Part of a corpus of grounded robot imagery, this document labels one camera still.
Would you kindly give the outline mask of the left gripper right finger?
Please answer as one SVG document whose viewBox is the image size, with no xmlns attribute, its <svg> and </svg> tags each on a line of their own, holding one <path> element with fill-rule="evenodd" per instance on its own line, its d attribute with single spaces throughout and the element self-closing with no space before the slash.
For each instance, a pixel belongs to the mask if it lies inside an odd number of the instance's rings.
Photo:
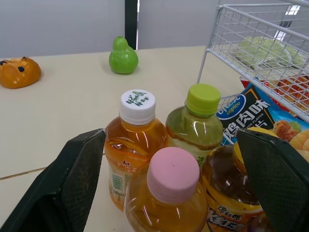
<svg viewBox="0 0 309 232">
<path fill-rule="evenodd" d="M 237 131 L 252 189 L 278 232 L 309 230 L 309 163 L 285 140 L 248 129 Z"/>
</svg>

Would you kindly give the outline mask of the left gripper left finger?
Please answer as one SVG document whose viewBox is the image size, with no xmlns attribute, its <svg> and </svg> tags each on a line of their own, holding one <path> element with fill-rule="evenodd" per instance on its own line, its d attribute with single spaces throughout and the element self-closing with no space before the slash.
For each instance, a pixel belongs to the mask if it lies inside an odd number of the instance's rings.
<svg viewBox="0 0 309 232">
<path fill-rule="evenodd" d="M 105 136 L 104 129 L 96 129 L 67 141 L 0 230 L 82 232 L 98 185 Z"/>
</svg>

